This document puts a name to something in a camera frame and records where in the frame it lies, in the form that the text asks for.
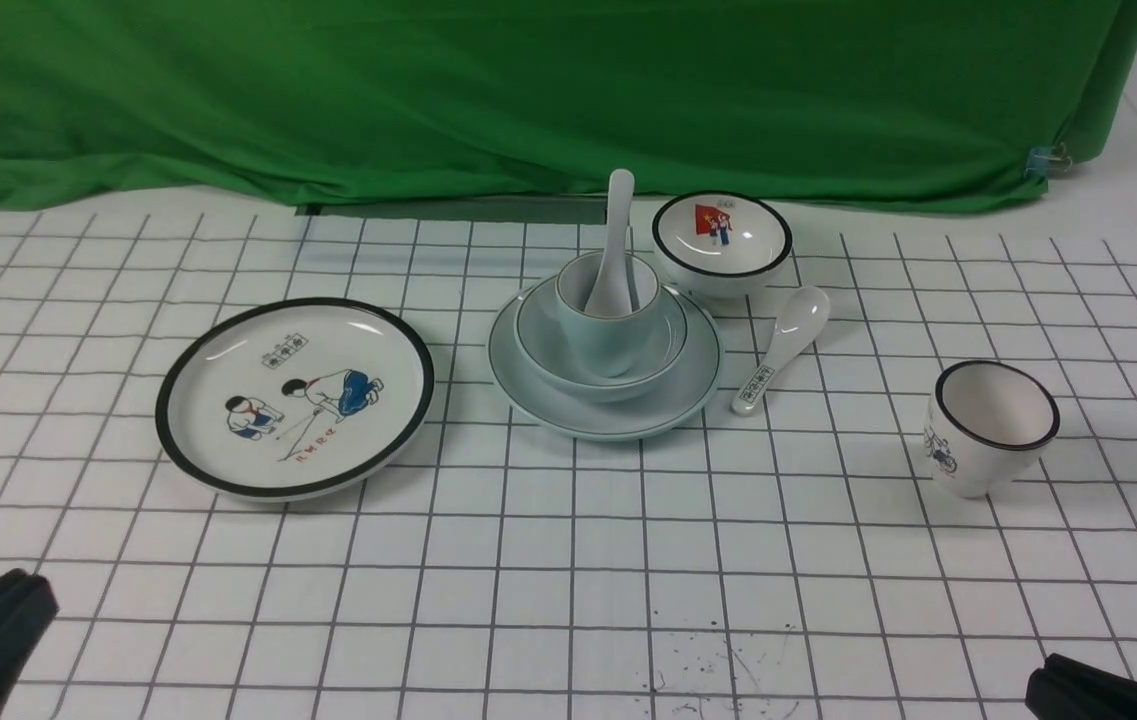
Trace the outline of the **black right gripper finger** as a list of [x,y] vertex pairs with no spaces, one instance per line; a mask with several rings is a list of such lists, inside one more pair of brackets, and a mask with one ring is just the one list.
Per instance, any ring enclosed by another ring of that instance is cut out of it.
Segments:
[[1024,706],[1038,719],[1137,719],[1137,682],[1052,653],[1029,676]]

